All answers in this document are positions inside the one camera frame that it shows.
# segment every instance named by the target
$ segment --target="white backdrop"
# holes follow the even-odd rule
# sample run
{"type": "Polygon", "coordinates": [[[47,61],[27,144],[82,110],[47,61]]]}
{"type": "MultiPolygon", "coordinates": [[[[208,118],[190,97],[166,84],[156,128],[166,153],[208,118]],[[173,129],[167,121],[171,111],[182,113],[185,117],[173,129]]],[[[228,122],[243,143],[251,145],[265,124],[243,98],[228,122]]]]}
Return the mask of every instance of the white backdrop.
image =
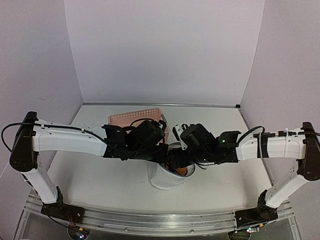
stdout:
{"type": "Polygon", "coordinates": [[[65,0],[84,102],[239,104],[264,0],[65,0]]]}
{"type": "MultiPolygon", "coordinates": [[[[0,3],[0,130],[21,122],[29,111],[68,124],[83,104],[64,18],[63,0],[2,0],[0,3]]],[[[18,127],[5,131],[11,147],[18,127]]],[[[40,158],[48,168],[54,152],[40,158]]],[[[8,164],[0,142],[0,236],[12,240],[30,192],[8,164]]]]}
{"type": "MultiPolygon", "coordinates": [[[[265,3],[258,49],[241,109],[250,125],[267,131],[302,127],[320,132],[320,1],[265,3]]],[[[269,159],[279,179],[293,162],[269,159]]],[[[320,181],[310,182],[289,199],[302,239],[320,236],[320,181]]]]}

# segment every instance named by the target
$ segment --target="pink plastic basket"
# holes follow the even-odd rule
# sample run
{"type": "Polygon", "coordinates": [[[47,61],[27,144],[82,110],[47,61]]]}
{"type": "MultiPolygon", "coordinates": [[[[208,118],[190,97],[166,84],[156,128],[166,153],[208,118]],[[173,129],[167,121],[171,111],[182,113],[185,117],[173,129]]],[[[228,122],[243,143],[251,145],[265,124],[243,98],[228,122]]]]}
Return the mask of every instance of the pink plastic basket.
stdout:
{"type": "MultiPolygon", "coordinates": [[[[157,122],[159,120],[165,121],[166,129],[164,131],[165,133],[164,138],[165,138],[165,142],[168,141],[170,128],[160,108],[150,108],[150,109],[145,109],[140,111],[131,111],[131,112],[124,112],[124,113],[110,115],[108,117],[108,122],[110,125],[127,127],[127,126],[130,126],[130,124],[134,120],[143,119],[143,118],[153,119],[157,122]]],[[[137,127],[141,122],[142,121],[135,122],[133,126],[137,127]]]]}

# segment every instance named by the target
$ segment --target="metal frame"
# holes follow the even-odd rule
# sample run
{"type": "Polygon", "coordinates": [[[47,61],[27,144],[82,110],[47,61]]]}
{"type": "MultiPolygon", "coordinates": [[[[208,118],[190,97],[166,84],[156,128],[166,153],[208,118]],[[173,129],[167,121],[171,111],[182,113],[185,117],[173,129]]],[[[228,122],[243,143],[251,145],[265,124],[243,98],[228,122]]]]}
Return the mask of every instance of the metal frame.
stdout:
{"type": "MultiPolygon", "coordinates": [[[[220,106],[206,104],[170,104],[170,103],[85,103],[85,105],[136,105],[136,106],[175,106],[175,107],[202,107],[202,108],[235,108],[235,106],[220,106]]],[[[248,129],[250,125],[238,108],[248,129]]],[[[274,184],[268,164],[262,159],[270,183],[274,184]]],[[[29,214],[42,215],[42,202],[39,196],[31,191],[16,229],[14,240],[22,238],[29,214]]],[[[288,219],[294,240],[300,240],[296,217],[291,203],[286,200],[278,208],[278,219],[288,219]]],[[[85,228],[115,234],[137,236],[177,237],[177,236],[204,236],[231,232],[236,228],[234,210],[216,212],[184,212],[184,213],[156,213],[156,212],[120,212],[97,208],[85,208],[83,224],[85,228]]]]}

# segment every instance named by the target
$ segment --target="orange object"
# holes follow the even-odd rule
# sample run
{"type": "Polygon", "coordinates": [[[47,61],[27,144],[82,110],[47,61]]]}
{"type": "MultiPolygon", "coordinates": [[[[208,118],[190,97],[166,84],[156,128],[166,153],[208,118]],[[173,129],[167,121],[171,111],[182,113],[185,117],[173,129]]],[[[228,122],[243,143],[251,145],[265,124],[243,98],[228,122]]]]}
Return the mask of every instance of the orange object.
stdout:
{"type": "MultiPolygon", "coordinates": [[[[155,121],[163,120],[166,122],[166,129],[164,131],[165,136],[165,142],[168,141],[170,127],[168,126],[168,123],[161,111],[160,108],[150,108],[145,110],[139,110],[139,111],[131,111],[131,112],[124,112],[119,114],[110,115],[108,117],[108,122],[110,125],[120,126],[120,127],[127,127],[130,126],[130,124],[138,119],[153,119],[155,121]]],[[[133,126],[137,127],[142,121],[135,122],[133,126]]]]}
{"type": "Polygon", "coordinates": [[[175,171],[176,171],[178,174],[180,174],[181,176],[185,176],[185,175],[187,175],[187,173],[188,173],[188,170],[187,170],[186,167],[184,167],[184,168],[177,168],[175,171]]]}

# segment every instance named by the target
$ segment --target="black bracket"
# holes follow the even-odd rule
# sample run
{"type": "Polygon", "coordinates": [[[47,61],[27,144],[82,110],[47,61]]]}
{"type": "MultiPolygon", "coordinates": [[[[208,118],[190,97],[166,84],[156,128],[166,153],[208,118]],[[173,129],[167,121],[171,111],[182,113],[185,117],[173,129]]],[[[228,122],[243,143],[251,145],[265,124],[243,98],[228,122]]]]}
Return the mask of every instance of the black bracket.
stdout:
{"type": "Polygon", "coordinates": [[[160,120],[145,120],[139,126],[104,125],[106,138],[110,146],[103,155],[104,158],[143,159],[155,163],[163,163],[167,144],[159,143],[165,138],[167,124],[160,120]]]}
{"type": "Polygon", "coordinates": [[[261,193],[257,207],[235,212],[234,217],[238,229],[264,224],[278,218],[277,209],[266,205],[266,193],[267,190],[261,193]]]}
{"type": "Polygon", "coordinates": [[[61,190],[57,186],[58,198],[57,202],[51,204],[43,204],[41,213],[55,219],[61,219],[67,222],[72,221],[80,224],[84,217],[85,209],[79,206],[64,204],[61,190]]]}
{"type": "MultiPolygon", "coordinates": [[[[302,130],[307,133],[314,133],[315,129],[310,122],[304,122],[302,130]]],[[[305,146],[305,158],[298,160],[299,175],[304,176],[308,181],[320,179],[320,144],[315,134],[306,134],[303,140],[305,146]]]]}
{"type": "MultiPolygon", "coordinates": [[[[30,111],[26,114],[23,123],[34,124],[37,121],[37,113],[30,111]]],[[[37,169],[38,152],[33,150],[32,137],[34,136],[33,125],[21,125],[14,139],[10,165],[19,172],[29,172],[37,169]]]]}

